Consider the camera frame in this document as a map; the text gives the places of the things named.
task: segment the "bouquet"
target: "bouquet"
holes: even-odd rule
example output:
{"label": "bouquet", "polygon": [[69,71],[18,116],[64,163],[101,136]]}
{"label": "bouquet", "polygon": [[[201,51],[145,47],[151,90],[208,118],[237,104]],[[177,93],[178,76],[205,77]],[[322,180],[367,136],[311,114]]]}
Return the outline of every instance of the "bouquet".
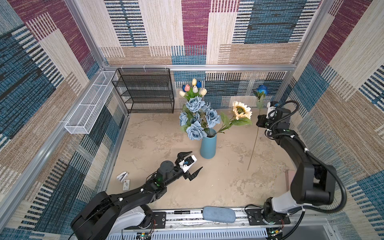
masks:
{"label": "bouquet", "polygon": [[[211,108],[211,103],[207,104],[202,97],[207,94],[207,90],[202,88],[200,81],[195,78],[192,80],[192,88],[187,84],[183,85],[180,95],[188,101],[183,105],[180,113],[181,130],[188,134],[191,140],[201,140],[203,137],[214,137],[217,133],[229,129],[233,125],[242,126],[252,124],[251,108],[241,102],[233,103],[233,116],[229,118],[225,113],[217,114],[217,111]],[[221,128],[215,132],[212,131],[216,124],[222,123]]]}

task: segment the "black cable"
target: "black cable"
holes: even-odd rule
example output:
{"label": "black cable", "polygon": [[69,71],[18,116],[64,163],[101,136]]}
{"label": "black cable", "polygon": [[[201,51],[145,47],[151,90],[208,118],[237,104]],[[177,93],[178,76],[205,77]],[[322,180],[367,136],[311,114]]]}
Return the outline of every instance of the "black cable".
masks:
{"label": "black cable", "polygon": [[79,230],[79,228],[81,228],[81,227],[84,225],[84,223],[86,223],[89,219],[93,218],[93,216],[95,216],[98,212],[100,212],[100,211],[103,210],[104,208],[106,208],[106,207],[108,207],[109,205],[114,204],[115,202],[118,202],[118,201],[120,201],[120,200],[118,199],[118,200],[116,200],[116,201],[114,201],[114,202],[111,202],[111,203],[105,205],[104,207],[102,207],[101,209],[97,210],[92,216],[90,216],[89,218],[87,218],[87,219],[83,222],[83,224],[80,225],[80,227],[76,228],[76,230],[73,231],[73,233],[69,236],[68,240],[70,240],[71,237],[74,235],[74,233],[75,233],[77,230]]}
{"label": "black cable", "polygon": [[260,207],[260,206],[257,206],[257,205],[255,205],[255,204],[248,204],[247,206],[245,206],[244,207],[244,212],[248,215],[248,216],[251,216],[251,217],[253,217],[252,215],[249,215],[248,213],[247,213],[247,207],[251,207],[251,206],[253,206],[253,207],[259,207],[259,208],[263,208],[263,207]]}
{"label": "black cable", "polygon": [[[289,136],[289,137],[292,137],[292,135],[287,134],[287,133],[277,133],[277,134],[272,135],[272,137],[277,137],[277,136]],[[337,207],[335,207],[334,209],[329,209],[329,210],[328,209],[321,209],[321,208],[317,208],[317,207],[313,207],[313,206],[308,206],[308,205],[303,205],[302,207],[305,208],[305,209],[311,209],[311,210],[315,210],[317,212],[322,212],[322,213],[326,213],[326,214],[331,214],[331,213],[335,213],[335,212],[340,211],[341,209],[344,208],[345,204],[347,203],[347,192],[345,190],[345,187],[344,187],[341,179],[339,178],[339,176],[337,176],[337,174],[335,174],[333,171],[331,171],[329,169],[329,167],[325,163],[323,163],[321,160],[316,158],[309,150],[305,150],[306,146],[305,146],[305,144],[302,142],[302,140],[300,138],[298,138],[295,135],[293,135],[293,136],[294,136],[293,139],[296,140],[301,145],[301,147],[303,148],[303,151],[305,152],[305,154],[308,157],[310,157],[311,159],[313,159],[314,161],[316,161],[320,166],[325,168],[332,175],[332,177],[335,178],[337,184],[339,185],[340,191],[341,191],[341,201],[340,201],[340,204]],[[297,212],[300,209],[301,209],[301,207],[296,207],[296,208],[290,209],[289,213],[292,214],[293,212],[295,212],[295,211]]]}
{"label": "black cable", "polygon": [[270,116],[270,114],[271,114],[271,113],[274,113],[274,112],[276,112],[276,110],[272,110],[272,111],[270,111],[270,112],[268,113],[268,118],[272,118],[272,117]]}
{"label": "black cable", "polygon": [[287,235],[283,236],[283,238],[281,238],[280,240],[285,240],[285,239],[287,239],[289,236],[291,236],[293,234],[293,232],[296,230],[296,228],[301,223],[301,220],[303,219],[304,214],[305,214],[305,211],[303,211],[301,213],[299,220],[296,222],[296,225],[291,229],[291,231]]}
{"label": "black cable", "polygon": [[274,121],[271,125],[268,126],[268,129],[272,130],[272,128],[273,128],[274,125],[276,125],[277,123],[283,121],[283,120],[286,119],[286,118],[289,118],[290,116],[292,116],[293,114],[295,114],[295,113],[299,110],[299,106],[300,106],[300,104],[299,104],[298,102],[296,102],[296,101],[293,101],[293,100],[286,101],[285,103],[283,103],[282,105],[280,105],[279,108],[282,107],[282,106],[284,106],[284,105],[287,104],[287,103],[294,103],[294,104],[296,104],[296,108],[294,109],[294,111],[291,112],[290,114],[287,114],[287,115],[285,115],[284,117],[282,117],[282,118],[280,118],[280,119]]}
{"label": "black cable", "polygon": [[[151,173],[148,177],[152,176],[155,172]],[[145,179],[145,181],[148,181],[148,177]]]}

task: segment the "beige floor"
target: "beige floor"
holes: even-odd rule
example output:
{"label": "beige floor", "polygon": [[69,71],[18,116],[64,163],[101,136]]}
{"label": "beige floor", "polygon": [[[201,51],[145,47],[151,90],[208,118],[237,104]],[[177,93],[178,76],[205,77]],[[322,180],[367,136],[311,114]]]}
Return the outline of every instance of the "beige floor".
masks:
{"label": "beige floor", "polygon": [[217,136],[216,155],[212,159],[200,156],[201,141],[192,141],[181,132],[179,111],[131,114],[107,193],[122,192],[122,183],[116,176],[123,171],[129,173],[130,189],[134,189],[141,186],[162,161],[174,162],[178,152],[193,151],[198,161],[190,172],[203,166],[199,175],[193,181],[180,178],[173,182],[161,199],[149,205],[152,209],[235,207],[263,204],[268,197],[279,196],[286,191],[285,171],[294,166],[288,154],[275,141],[267,139],[265,129],[260,128],[247,170],[257,133],[258,109],[252,110],[253,125],[232,126]]}

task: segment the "blue rose on floor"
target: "blue rose on floor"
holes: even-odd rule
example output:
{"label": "blue rose on floor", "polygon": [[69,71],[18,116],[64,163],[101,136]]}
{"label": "blue rose on floor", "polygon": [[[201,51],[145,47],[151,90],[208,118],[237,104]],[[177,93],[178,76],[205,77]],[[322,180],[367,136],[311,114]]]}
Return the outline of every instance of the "blue rose on floor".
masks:
{"label": "blue rose on floor", "polygon": [[206,113],[208,112],[209,110],[211,110],[211,103],[209,104],[205,104],[202,108],[201,108],[201,111]]}
{"label": "blue rose on floor", "polygon": [[207,133],[204,132],[204,128],[201,127],[201,124],[198,121],[188,127],[186,131],[191,140],[200,140],[207,136]]}
{"label": "blue rose on floor", "polygon": [[216,124],[220,123],[221,117],[217,115],[216,110],[209,110],[205,114],[205,119],[207,120],[208,128],[213,128]]}
{"label": "blue rose on floor", "polygon": [[205,105],[205,102],[202,101],[202,99],[203,98],[201,98],[199,96],[191,98],[185,105],[187,106],[189,111],[195,113]]}
{"label": "blue rose on floor", "polygon": [[188,121],[187,113],[186,112],[181,112],[180,116],[179,116],[179,119],[180,119],[180,126],[186,125],[187,121]]}
{"label": "blue rose on floor", "polygon": [[200,118],[200,114],[199,113],[196,113],[193,116],[193,118],[191,119],[191,124],[194,124],[196,121],[198,121],[201,124],[201,118]]}

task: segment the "metal mesh rack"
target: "metal mesh rack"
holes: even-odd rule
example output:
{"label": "metal mesh rack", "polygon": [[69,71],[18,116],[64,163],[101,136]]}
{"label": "metal mesh rack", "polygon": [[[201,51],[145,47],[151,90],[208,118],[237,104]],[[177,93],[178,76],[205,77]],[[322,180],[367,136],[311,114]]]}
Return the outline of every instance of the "metal mesh rack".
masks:
{"label": "metal mesh rack", "polygon": [[109,94],[113,89],[112,79],[117,80],[114,71],[103,71],[92,84],[87,94],[77,106],[65,129],[70,134],[89,134],[96,122]]}
{"label": "metal mesh rack", "polygon": [[168,68],[118,68],[112,83],[129,113],[173,113]]}

